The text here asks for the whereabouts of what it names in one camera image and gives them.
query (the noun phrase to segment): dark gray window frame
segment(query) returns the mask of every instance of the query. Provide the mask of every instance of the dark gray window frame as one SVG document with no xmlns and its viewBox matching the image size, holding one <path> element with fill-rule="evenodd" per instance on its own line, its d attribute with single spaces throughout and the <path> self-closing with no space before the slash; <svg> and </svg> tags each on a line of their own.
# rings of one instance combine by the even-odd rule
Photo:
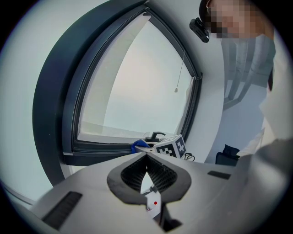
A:
<svg viewBox="0 0 293 234">
<path fill-rule="evenodd" d="M 131 153 L 130 144 L 79 141 L 77 130 L 91 68 L 118 33 L 145 11 L 182 58 L 185 51 L 184 63 L 194 77 L 191 101 L 181 131 L 187 139 L 199 100 L 202 73 L 174 22 L 150 2 L 144 3 L 110 0 L 92 9 L 62 35 L 48 55 L 35 90 L 33 132 L 41 164 L 52 185 L 64 179 L 62 164 L 88 166 Z"/>
<path fill-rule="evenodd" d="M 78 140 L 78 124 L 89 81 L 104 51 L 121 30 L 143 12 L 146 12 L 145 15 L 151 16 L 149 21 L 171 42 L 181 58 L 184 57 L 184 63 L 190 75 L 195 77 L 189 108 L 181 131 L 185 140 L 188 137 L 197 105 L 201 77 L 198 77 L 188 51 L 167 23 L 149 6 L 142 5 L 126 13 L 109 26 L 91 45 L 76 69 L 66 97 L 62 123 L 62 144 L 65 162 L 68 165 L 88 166 L 131 154 L 131 144 L 104 144 Z"/>
</svg>

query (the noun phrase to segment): black camera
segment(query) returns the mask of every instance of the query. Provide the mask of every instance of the black camera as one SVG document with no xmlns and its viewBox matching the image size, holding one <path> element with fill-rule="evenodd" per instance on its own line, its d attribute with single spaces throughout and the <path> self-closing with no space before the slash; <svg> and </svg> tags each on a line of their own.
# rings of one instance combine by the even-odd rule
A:
<svg viewBox="0 0 293 234">
<path fill-rule="evenodd" d="M 189 28 L 204 42 L 208 43 L 210 40 L 210 33 L 201 22 L 199 18 L 192 19 Z"/>
</svg>

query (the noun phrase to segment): window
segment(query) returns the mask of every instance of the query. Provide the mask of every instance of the window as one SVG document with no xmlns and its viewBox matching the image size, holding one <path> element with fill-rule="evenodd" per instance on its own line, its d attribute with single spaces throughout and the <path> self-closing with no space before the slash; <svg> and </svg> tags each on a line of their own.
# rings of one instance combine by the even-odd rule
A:
<svg viewBox="0 0 293 234">
<path fill-rule="evenodd" d="M 64 179 L 60 161 L 88 166 L 131 154 L 154 131 L 186 140 L 202 78 L 190 51 L 151 2 L 107 1 L 71 25 L 43 65 L 33 104 L 51 183 Z"/>
<path fill-rule="evenodd" d="M 82 102 L 78 140 L 131 144 L 155 131 L 180 134 L 192 77 L 150 18 L 141 14 L 129 23 L 99 60 Z"/>
</svg>

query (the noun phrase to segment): black cable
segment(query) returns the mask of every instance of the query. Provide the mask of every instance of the black cable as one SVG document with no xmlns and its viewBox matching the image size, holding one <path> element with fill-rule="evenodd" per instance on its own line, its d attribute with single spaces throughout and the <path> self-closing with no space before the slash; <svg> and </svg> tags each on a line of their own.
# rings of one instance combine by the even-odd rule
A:
<svg viewBox="0 0 293 234">
<path fill-rule="evenodd" d="M 192 157 L 193 157 L 193 160 L 191 162 L 194 162 L 195 157 L 192 155 L 192 153 L 185 153 L 184 160 L 191 159 Z"/>
</svg>

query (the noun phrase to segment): blue object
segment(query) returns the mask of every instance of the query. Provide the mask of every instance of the blue object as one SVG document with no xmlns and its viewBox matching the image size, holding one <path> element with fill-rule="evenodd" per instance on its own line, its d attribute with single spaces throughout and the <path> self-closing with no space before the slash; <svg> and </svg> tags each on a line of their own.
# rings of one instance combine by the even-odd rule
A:
<svg viewBox="0 0 293 234">
<path fill-rule="evenodd" d="M 144 141 L 144 140 L 138 140 L 138 141 L 135 141 L 132 146 L 131 146 L 131 153 L 132 154 L 135 154 L 136 153 L 136 145 L 137 146 L 142 146 L 142 147 L 146 147 L 146 148 L 150 148 L 148 146 L 148 144 Z"/>
</svg>

